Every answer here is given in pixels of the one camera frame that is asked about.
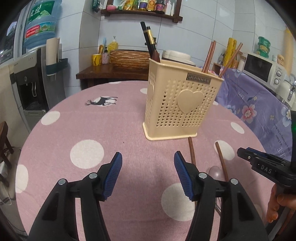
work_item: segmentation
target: silver bolt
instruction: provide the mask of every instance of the silver bolt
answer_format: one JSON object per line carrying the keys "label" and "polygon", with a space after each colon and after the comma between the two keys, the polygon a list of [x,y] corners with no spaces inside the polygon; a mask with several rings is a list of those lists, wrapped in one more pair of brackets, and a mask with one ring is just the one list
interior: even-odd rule
{"label": "silver bolt", "polygon": [[207,174],[204,172],[201,172],[200,174],[198,174],[198,176],[202,179],[205,179],[207,177]]}
{"label": "silver bolt", "polygon": [[237,179],[235,179],[235,178],[231,179],[230,181],[231,181],[231,183],[234,184],[234,185],[236,185],[236,184],[239,183],[239,181],[238,181]]}
{"label": "silver bolt", "polygon": [[95,172],[89,174],[89,178],[90,178],[90,179],[94,179],[94,178],[96,178],[97,176],[98,176],[98,175],[97,175]]}
{"label": "silver bolt", "polygon": [[58,181],[59,185],[64,185],[65,183],[66,183],[66,180],[63,178]]}

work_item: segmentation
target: beige plastic basket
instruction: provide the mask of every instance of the beige plastic basket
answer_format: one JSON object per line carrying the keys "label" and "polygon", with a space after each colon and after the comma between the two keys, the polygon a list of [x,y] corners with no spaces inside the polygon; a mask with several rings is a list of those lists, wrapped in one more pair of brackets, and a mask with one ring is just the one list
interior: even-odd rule
{"label": "beige plastic basket", "polygon": [[146,138],[155,141],[197,136],[223,79],[187,64],[149,61],[143,123]]}

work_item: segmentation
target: black deer silhouette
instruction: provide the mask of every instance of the black deer silhouette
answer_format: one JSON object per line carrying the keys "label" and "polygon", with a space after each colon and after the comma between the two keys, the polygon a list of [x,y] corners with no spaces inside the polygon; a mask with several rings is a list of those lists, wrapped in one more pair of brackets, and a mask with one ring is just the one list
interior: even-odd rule
{"label": "black deer silhouette", "polygon": [[111,104],[116,104],[116,103],[108,103],[106,102],[107,100],[115,100],[115,98],[118,98],[118,97],[100,97],[100,100],[97,101],[97,102],[92,102],[91,100],[88,100],[85,105],[102,105],[102,106],[106,106],[106,105],[111,105]]}

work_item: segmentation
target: pink tablecloth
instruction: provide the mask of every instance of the pink tablecloth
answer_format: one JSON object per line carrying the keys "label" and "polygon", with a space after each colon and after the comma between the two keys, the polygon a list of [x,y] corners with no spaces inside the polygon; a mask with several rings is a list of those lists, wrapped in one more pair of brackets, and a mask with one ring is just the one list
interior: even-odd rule
{"label": "pink tablecloth", "polygon": [[[145,138],[146,88],[144,81],[97,85],[62,101],[35,126],[23,146],[16,177],[17,205],[28,233],[60,178],[80,180],[119,151],[121,172],[112,196],[101,203],[111,240],[185,240],[194,204],[184,195],[173,156],[179,150],[190,161],[188,140]],[[214,148],[217,140],[229,176],[241,182],[264,217],[272,183],[236,154],[239,147],[264,151],[263,147],[240,119],[214,102],[193,138],[200,171],[221,167]],[[79,205],[76,212],[80,240],[85,240]],[[215,212],[211,240],[216,240],[218,226]]]}

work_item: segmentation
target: water bottle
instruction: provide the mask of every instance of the water bottle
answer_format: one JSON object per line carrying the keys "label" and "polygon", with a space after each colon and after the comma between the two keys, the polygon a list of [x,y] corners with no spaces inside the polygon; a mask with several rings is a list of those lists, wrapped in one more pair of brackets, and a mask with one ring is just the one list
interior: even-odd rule
{"label": "water bottle", "polygon": [[40,0],[29,12],[25,26],[24,46],[32,49],[45,45],[56,36],[56,21],[62,0]]}

